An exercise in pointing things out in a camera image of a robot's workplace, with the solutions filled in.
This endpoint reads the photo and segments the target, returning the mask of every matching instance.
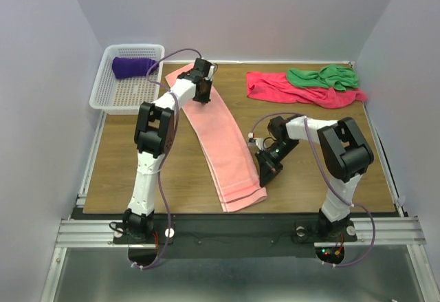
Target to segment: white wall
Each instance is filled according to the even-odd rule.
[[[0,0],[0,295],[39,301],[96,126],[102,55],[76,0]]]
[[[440,282],[440,0],[391,0],[356,62],[368,111]]]
[[[228,60],[354,60],[389,0],[78,0],[101,46]],[[193,58],[184,54],[178,58]]]

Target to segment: robotic arm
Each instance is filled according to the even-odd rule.
[[[307,119],[311,141],[320,144],[324,161],[331,174],[329,181],[340,196],[351,203],[355,188],[374,155],[358,125],[352,118],[342,120]],[[275,142],[265,148],[257,141],[259,150],[256,159],[260,166],[260,185],[265,186],[276,177],[283,165],[281,161],[294,149],[299,140],[308,140],[305,130],[305,116],[283,119],[272,118],[267,126]],[[349,221],[349,206],[337,198],[330,190],[318,216],[320,235],[338,233]]]
[[[177,77],[169,92],[153,103],[140,106],[134,137],[137,145],[137,173],[133,195],[122,218],[125,231],[144,237],[151,234],[157,174],[173,144],[175,111],[191,99],[202,104],[208,103],[214,72],[215,65],[198,58],[189,72]],[[177,98],[177,107],[171,93]],[[159,126],[151,126],[150,122],[156,120]]]

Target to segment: brown table surface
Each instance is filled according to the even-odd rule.
[[[164,65],[164,77],[182,65]],[[246,72],[285,72],[290,67],[317,70],[322,65],[220,65],[214,86],[234,116],[243,136],[257,119],[275,111],[296,111],[311,118],[337,120],[354,118],[375,153],[375,161],[360,181],[354,201],[371,211],[394,211],[382,166],[361,102],[341,109],[317,105],[276,104],[246,96]],[[221,206],[195,132],[181,112],[179,130],[171,153],[162,169],[162,180],[170,209],[174,213],[220,213]],[[84,213],[123,213],[133,192],[137,156],[133,141],[136,116],[108,115],[91,176]],[[267,136],[267,121],[256,130]],[[243,213],[316,212],[325,200],[327,187],[322,180],[307,142],[303,141],[283,160],[284,169],[267,186],[267,199]],[[155,211],[165,212],[156,189]]]

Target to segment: white laundry basket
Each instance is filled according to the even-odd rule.
[[[133,115],[139,111],[144,102],[153,102],[159,95],[159,85],[150,83],[145,76],[117,80],[111,64],[115,57],[150,58],[158,61],[164,56],[165,49],[161,45],[152,44],[121,44],[105,49],[96,74],[93,90],[90,95],[90,106],[101,109],[108,114]],[[162,63],[150,74],[150,80],[160,81]]]

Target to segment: pink cloth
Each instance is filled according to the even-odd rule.
[[[169,74],[166,82],[174,85],[177,76],[192,67],[190,64]],[[199,138],[223,211],[238,211],[263,201],[266,188],[260,187],[245,138],[214,87],[210,98],[206,105],[190,101],[183,110]]]
[[[325,108],[340,108],[355,100],[367,101],[361,89],[335,91],[324,87],[295,87],[285,73],[249,72],[246,74],[247,96],[273,103],[317,104]]]

